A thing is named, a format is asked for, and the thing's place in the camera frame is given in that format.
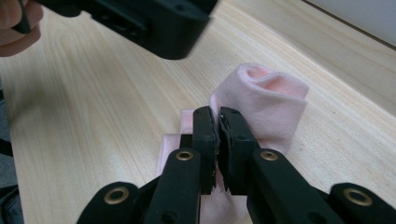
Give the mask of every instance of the wood grain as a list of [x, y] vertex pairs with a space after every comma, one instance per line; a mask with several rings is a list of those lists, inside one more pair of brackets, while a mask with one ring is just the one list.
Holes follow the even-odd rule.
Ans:
[[0, 60], [26, 223], [75, 223], [102, 186], [149, 182], [179, 111], [206, 105], [246, 62], [309, 85], [288, 154], [309, 183], [328, 191], [353, 182], [396, 206], [396, 54], [307, 4], [221, 1], [176, 62], [86, 14], [46, 11], [41, 27], [39, 43]]

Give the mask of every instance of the screw hole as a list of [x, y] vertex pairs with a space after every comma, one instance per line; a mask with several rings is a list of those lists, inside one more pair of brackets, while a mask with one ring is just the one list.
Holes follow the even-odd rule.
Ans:
[[262, 156], [263, 159], [265, 159], [267, 161], [276, 161], [277, 160], [277, 155], [274, 152], [264, 151], [264, 152], [260, 153], [260, 155]]
[[108, 204], [117, 204], [125, 201], [129, 196], [129, 190], [125, 187], [116, 187], [111, 189], [105, 195], [105, 202]]
[[181, 151], [176, 154], [176, 157], [180, 161], [188, 161], [192, 159], [194, 155], [189, 151]]
[[351, 202], [361, 206], [370, 206], [373, 203], [373, 200], [367, 194], [358, 189], [344, 189], [344, 196]]

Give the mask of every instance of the black plastic part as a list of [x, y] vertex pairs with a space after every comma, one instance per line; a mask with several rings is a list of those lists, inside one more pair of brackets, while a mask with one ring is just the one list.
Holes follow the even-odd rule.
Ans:
[[210, 194], [216, 186], [216, 156], [219, 153], [219, 136], [212, 109], [204, 106], [193, 112], [192, 148], [201, 155], [202, 194]]
[[359, 185], [332, 186], [329, 204], [346, 223], [396, 223], [395, 209]]
[[103, 187], [85, 207], [78, 224], [133, 223], [131, 222], [134, 211], [132, 205], [137, 194], [137, 187], [130, 183], [116, 182]]
[[169, 155], [144, 223], [199, 223], [200, 163], [200, 154], [190, 148]]
[[185, 58], [217, 0], [37, 0], [66, 16], [81, 10], [118, 34], [170, 60]]
[[275, 224], [276, 219], [256, 181], [252, 181], [247, 194], [247, 210], [255, 224]]
[[21, 6], [22, 17], [21, 17], [21, 21], [17, 25], [13, 26], [12, 29], [18, 31], [21, 34], [27, 35], [32, 32], [32, 29], [27, 19], [26, 11], [24, 9], [22, 0], [18, 0], [18, 2], [20, 3]]
[[276, 223], [344, 223], [281, 153], [257, 149], [250, 168]]
[[260, 148], [239, 111], [222, 107], [219, 112], [219, 169], [224, 186], [232, 195], [248, 194], [248, 162], [253, 151]]

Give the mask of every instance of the human hand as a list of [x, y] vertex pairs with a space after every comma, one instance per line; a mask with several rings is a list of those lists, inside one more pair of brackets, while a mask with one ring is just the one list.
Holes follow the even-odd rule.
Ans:
[[21, 20], [18, 0], [0, 0], [0, 57], [9, 57], [32, 46], [41, 36], [38, 23], [43, 18], [43, 9], [32, 0], [23, 1], [32, 33], [20, 34], [11, 29]]

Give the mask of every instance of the fabric fold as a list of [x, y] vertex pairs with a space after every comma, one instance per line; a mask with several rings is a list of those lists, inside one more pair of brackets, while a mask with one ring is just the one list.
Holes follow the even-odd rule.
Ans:
[[[304, 98], [308, 89], [296, 77], [257, 63], [244, 63], [213, 91], [209, 105], [215, 119], [221, 106], [239, 110], [262, 148], [286, 154], [307, 105]], [[180, 133], [192, 133], [192, 113], [193, 109], [181, 111]], [[163, 136], [158, 175], [179, 141], [180, 134]], [[201, 196], [201, 223], [235, 223], [248, 213], [247, 198], [231, 196], [225, 191], [219, 169], [216, 179], [218, 187], [212, 194]]]

